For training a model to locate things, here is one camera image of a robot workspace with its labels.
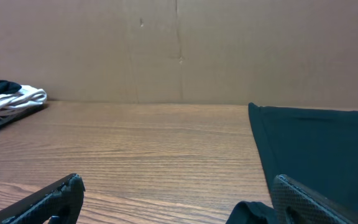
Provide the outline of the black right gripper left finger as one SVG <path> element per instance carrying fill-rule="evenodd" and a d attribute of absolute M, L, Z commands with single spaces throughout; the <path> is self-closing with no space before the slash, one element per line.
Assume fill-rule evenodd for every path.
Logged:
<path fill-rule="evenodd" d="M 0 211 L 0 224 L 76 224 L 85 197 L 78 174 L 46 186 Z"/>

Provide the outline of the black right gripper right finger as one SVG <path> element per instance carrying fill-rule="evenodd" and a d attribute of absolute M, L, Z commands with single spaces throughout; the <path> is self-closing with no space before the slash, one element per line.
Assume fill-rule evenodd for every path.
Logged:
<path fill-rule="evenodd" d="M 273 180 L 272 204 L 284 224 L 358 224 L 358 215 L 287 175 Z"/>

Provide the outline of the black t-shirt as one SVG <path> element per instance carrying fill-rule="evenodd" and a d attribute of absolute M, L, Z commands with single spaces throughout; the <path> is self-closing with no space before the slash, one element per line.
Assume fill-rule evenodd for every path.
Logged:
<path fill-rule="evenodd" d="M 287 175 L 358 215 L 358 111 L 248 105 L 270 198 Z M 279 223 L 261 202 L 239 202 L 229 223 Z"/>

